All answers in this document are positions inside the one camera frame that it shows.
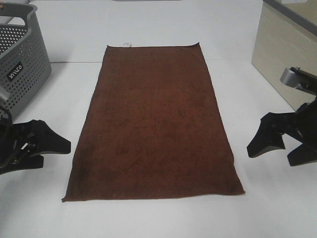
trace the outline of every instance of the brown towel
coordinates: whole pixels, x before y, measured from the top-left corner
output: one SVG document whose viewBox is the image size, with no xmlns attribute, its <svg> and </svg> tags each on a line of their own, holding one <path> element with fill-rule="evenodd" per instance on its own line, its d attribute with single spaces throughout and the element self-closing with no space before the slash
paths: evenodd
<svg viewBox="0 0 317 238">
<path fill-rule="evenodd" d="M 244 193 L 199 44 L 107 47 L 63 201 Z"/>
</svg>

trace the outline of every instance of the white table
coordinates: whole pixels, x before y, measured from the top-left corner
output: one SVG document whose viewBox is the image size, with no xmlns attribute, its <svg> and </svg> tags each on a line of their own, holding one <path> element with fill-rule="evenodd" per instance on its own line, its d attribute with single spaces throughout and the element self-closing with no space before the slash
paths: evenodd
<svg viewBox="0 0 317 238">
<path fill-rule="evenodd" d="M 269 111 L 291 111 L 287 103 L 251 65 L 256 28 L 250 25 L 256 25 L 257 22 L 246 26 L 240 24 L 254 19 L 245 8 L 248 2 L 254 4 L 254 1 L 239 1 L 241 5 L 233 0 L 212 2 L 215 3 L 215 9 L 210 8 L 214 13 L 214 20 L 202 21 L 200 30 L 202 33 L 206 29 L 216 29 L 219 25 L 217 36 L 208 31 L 202 35 L 187 34 L 177 37 L 177 34 L 170 35 L 168 30 L 159 26 L 165 25 L 169 27 L 169 31 L 185 32 L 181 24 L 171 22 L 169 25 L 166 21 L 160 25 L 154 24 L 153 19 L 148 22 L 143 20 L 145 28 L 155 26 L 150 29 L 153 37 L 155 36 L 153 39 L 150 35 L 145 38 L 140 36 L 142 29 L 138 24 L 142 21 L 132 13 L 137 11 L 146 15 L 149 13 L 140 11 L 140 8 L 154 11 L 154 5 L 160 5 L 162 8 L 159 10 L 165 16 L 168 9 L 163 11 L 164 4 L 176 10 L 179 2 L 32 2 L 39 8 L 38 17 L 49 54 L 53 57 L 51 60 L 72 62 L 52 64 L 51 77 L 16 122 L 45 120 L 53 130 L 72 142 L 72 152 L 69 155 L 46 155 L 42 169 L 0 176 L 1 238 L 317 237 L 317 164 L 290 167 L 286 155 L 299 143 L 287 136 L 284 139 L 286 150 L 269 152 L 256 159 L 250 159 L 247 155 L 246 146 L 255 135 L 260 118 Z M 107 19 L 102 15 L 105 11 L 101 8 L 103 4 L 108 7 Z M 119 14 L 118 4 L 123 4 L 120 9 L 122 14 Z M 200 20 L 211 17 L 208 16 L 207 1 L 194 4 L 193 1 L 184 0 L 184 4 L 199 8 L 201 14 L 195 17 L 199 16 Z M 108 32 L 114 32 L 115 27 L 112 24 L 120 25 L 117 34 L 103 33 L 98 38 L 91 37 L 91 44 L 87 45 L 87 49 L 81 50 L 85 40 L 76 40 L 80 39 L 80 32 L 70 28 L 69 38 L 54 42 L 53 35 L 57 28 L 65 27 L 59 19 L 63 14 L 55 16 L 59 27 L 46 24 L 53 19 L 57 10 L 67 12 L 67 9 L 73 8 L 72 17 L 66 16 L 65 19 L 72 18 L 73 22 L 82 25 L 83 19 L 80 16 L 88 7 L 91 16 L 99 16 L 99 20 L 94 20 L 96 26 L 103 25 Z M 222 24 L 221 16 L 226 13 L 226 7 L 230 10 L 236 8 L 241 17 L 245 18 L 238 23 L 232 17 L 225 20 L 226 24 Z M 191 17 L 196 19 L 182 14 L 184 11 L 179 11 L 176 16 L 182 16 L 184 21 Z M 232 34 L 228 29 L 233 26 L 245 28 L 245 34 L 225 38 L 226 34 Z M 156 31 L 166 31 L 166 36 L 157 38 L 159 33 Z M 102 59 L 104 44 L 120 46 L 124 42 L 132 42 L 134 45 L 186 45 L 195 43 L 196 40 L 202 43 L 204 55 L 209 59 L 207 65 L 220 114 L 246 194 L 62 203 L 72 157 L 101 67 L 98 61 Z"/>
</svg>

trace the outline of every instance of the plastic basket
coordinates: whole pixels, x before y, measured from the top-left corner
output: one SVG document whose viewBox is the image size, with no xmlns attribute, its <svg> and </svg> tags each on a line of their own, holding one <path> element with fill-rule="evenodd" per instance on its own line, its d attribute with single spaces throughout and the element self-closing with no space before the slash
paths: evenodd
<svg viewBox="0 0 317 238">
<path fill-rule="evenodd" d="M 0 24 L 0 106 L 10 111 L 13 119 L 51 73 L 36 10 L 30 4 L 0 2 L 0 16 L 20 17 L 25 23 Z"/>
</svg>

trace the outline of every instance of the basket handle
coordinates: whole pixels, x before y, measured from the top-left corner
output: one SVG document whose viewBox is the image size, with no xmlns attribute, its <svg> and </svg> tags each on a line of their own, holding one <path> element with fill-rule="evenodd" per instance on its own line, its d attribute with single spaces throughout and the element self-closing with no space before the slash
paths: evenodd
<svg viewBox="0 0 317 238">
<path fill-rule="evenodd" d="M 37 8 L 29 4 L 0 2 L 0 16 L 20 17 L 27 25 L 27 18 Z"/>
</svg>

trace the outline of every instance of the basket logo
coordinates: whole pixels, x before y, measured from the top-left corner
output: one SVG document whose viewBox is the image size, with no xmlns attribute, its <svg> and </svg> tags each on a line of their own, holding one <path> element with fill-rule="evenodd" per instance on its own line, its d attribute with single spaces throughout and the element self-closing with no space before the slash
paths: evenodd
<svg viewBox="0 0 317 238">
<path fill-rule="evenodd" d="M 19 73 L 23 70 L 23 65 L 21 62 L 19 62 L 7 75 L 6 77 L 9 79 L 10 82 L 12 82 L 16 76 L 19 75 Z"/>
</svg>

